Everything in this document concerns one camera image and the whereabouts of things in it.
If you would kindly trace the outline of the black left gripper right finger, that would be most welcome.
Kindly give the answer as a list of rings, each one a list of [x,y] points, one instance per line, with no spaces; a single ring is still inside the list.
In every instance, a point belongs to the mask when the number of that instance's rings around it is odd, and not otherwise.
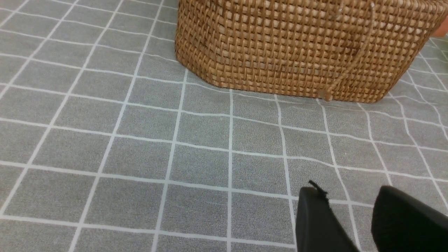
[[[383,185],[371,222],[379,252],[446,252],[448,218],[409,194]]]

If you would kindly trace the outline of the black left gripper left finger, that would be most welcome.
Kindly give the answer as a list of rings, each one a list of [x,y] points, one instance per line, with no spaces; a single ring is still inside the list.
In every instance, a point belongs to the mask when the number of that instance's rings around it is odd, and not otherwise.
[[[314,181],[302,187],[296,213],[298,252],[358,252],[331,209],[327,192]]]

